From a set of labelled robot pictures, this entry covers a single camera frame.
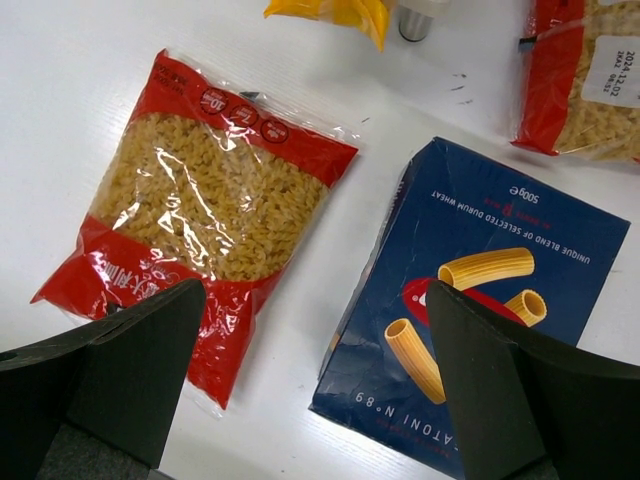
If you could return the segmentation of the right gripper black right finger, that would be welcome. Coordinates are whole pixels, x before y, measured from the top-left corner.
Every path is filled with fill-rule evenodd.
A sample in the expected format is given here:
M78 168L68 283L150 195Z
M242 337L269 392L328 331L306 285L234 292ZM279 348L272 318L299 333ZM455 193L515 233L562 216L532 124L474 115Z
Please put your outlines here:
M517 324L440 281L427 311L466 478L638 478L637 366Z

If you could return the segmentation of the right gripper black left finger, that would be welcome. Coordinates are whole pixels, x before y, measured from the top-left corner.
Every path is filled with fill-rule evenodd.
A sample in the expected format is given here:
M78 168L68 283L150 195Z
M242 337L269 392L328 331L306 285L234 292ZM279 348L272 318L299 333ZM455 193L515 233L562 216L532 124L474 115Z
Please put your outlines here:
M197 279L1 355L4 479L162 479L198 337Z

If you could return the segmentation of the blue rigatoni pasta box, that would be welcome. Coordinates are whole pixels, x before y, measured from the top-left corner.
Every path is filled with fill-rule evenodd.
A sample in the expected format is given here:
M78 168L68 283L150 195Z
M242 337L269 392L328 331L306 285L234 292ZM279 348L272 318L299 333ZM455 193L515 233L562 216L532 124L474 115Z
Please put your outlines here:
M312 410L455 479L462 460L427 301L444 282L568 344L627 220L436 137L407 165L329 348Z

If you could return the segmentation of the white two-tier shelf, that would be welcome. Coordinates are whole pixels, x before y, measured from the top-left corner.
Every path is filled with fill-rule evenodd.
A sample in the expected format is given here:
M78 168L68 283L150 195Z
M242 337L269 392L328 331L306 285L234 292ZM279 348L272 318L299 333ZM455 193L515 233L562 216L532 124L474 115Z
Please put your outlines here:
M399 0L399 33L408 42L423 41L433 20L442 14L449 0Z

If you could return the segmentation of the yellow spaghetti bag on shelf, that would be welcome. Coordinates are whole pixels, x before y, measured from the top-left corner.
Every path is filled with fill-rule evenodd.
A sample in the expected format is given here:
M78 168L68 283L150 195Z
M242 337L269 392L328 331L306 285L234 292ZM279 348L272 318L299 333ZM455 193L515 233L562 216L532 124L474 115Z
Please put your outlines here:
M383 52L396 5L396 1L388 0L272 0L263 16L296 17L354 28Z

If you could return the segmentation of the red fusilli bag centre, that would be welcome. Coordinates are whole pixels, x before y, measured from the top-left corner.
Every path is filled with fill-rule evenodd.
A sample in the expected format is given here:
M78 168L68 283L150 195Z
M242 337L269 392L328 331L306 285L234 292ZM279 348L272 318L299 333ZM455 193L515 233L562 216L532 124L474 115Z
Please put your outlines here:
M200 280L187 378L225 410L258 313L359 146L337 124L162 50L74 251L34 298L99 320Z

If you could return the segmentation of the red fusilli bag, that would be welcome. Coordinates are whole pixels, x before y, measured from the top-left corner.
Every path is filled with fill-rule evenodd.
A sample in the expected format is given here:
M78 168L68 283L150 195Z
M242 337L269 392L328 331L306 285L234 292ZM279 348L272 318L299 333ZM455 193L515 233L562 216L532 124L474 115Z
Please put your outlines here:
M99 320L200 280L187 378L225 410L258 313L359 146L337 124L162 50L74 251L34 298Z
M533 1L519 51L514 145L638 162L638 2Z

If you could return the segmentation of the red fusilli bag right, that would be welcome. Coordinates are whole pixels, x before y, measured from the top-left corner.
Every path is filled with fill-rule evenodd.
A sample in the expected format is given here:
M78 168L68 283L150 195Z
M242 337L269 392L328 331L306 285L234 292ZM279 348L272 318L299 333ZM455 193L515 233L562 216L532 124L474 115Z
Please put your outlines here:
M638 162L638 2L533 1L519 51L514 145Z

